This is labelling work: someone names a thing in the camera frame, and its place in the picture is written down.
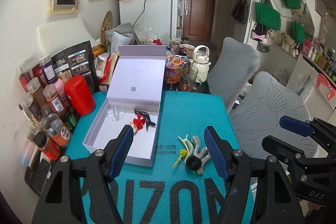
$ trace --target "gray chair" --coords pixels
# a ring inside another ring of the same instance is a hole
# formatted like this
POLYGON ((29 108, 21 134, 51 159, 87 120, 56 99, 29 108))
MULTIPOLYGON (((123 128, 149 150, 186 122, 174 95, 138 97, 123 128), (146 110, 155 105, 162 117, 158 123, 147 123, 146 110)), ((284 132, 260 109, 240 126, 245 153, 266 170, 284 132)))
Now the gray chair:
POLYGON ((209 72, 211 94, 222 97, 227 112, 230 112, 239 93, 259 67, 259 57, 247 44, 231 37, 223 41, 220 57, 209 72))
POLYGON ((265 71, 257 74, 248 95, 229 114, 239 146, 251 157, 266 159, 270 155, 261 146, 268 135, 303 150, 307 157, 317 156, 318 144, 310 137, 280 127, 279 120, 284 115, 310 120, 304 100, 265 71))

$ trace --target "white kettle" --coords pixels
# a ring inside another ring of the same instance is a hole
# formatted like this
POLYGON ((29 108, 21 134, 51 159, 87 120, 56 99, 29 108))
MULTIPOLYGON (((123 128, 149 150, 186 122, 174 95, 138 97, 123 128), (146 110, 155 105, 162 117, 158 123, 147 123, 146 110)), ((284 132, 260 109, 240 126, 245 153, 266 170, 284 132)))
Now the white kettle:
POLYGON ((192 66, 198 69, 197 76, 201 79, 202 83, 204 83, 208 77, 209 66, 211 62, 209 62, 209 48, 204 45, 199 45, 194 49, 192 66), (200 48, 206 48, 206 52, 200 51, 200 48))

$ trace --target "refrigerator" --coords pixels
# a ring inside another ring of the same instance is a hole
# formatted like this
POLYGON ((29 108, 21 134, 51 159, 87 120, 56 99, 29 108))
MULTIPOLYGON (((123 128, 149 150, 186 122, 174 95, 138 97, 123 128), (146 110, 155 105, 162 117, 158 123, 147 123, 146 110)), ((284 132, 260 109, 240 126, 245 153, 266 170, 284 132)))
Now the refrigerator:
MULTIPOLYGON (((152 28, 161 42, 169 47, 169 39, 176 37, 178 0, 147 0, 144 13, 134 25, 134 30, 152 28)), ((120 0, 120 23, 135 23, 143 12, 145 0, 120 0)))

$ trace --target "power cord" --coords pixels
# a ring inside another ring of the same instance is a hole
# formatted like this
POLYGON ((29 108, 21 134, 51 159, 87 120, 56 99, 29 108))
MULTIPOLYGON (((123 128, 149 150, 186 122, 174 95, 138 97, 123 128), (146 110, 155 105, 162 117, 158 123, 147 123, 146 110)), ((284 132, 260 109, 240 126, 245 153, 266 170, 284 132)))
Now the power cord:
POLYGON ((146 4, 146 0, 145 2, 143 3, 143 11, 142 13, 139 15, 139 17, 137 18, 137 20, 134 22, 134 24, 132 25, 132 27, 134 27, 134 25, 137 23, 137 21, 139 20, 139 18, 142 16, 142 14, 145 12, 145 4, 146 4))

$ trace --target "shelf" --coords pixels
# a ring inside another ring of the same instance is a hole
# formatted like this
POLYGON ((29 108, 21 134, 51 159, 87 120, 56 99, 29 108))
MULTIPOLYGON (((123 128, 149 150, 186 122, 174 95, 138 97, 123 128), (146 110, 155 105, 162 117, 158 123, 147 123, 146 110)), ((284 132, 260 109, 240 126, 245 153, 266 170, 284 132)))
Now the shelf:
POLYGON ((319 65, 317 65, 317 63, 315 63, 312 59, 310 59, 308 56, 306 56, 305 54, 303 53, 300 53, 303 57, 303 59, 312 67, 314 67, 315 70, 317 70, 319 73, 322 73, 327 79, 328 81, 334 86, 334 88, 336 88, 336 83, 327 75, 327 73, 322 70, 320 68, 319 65))

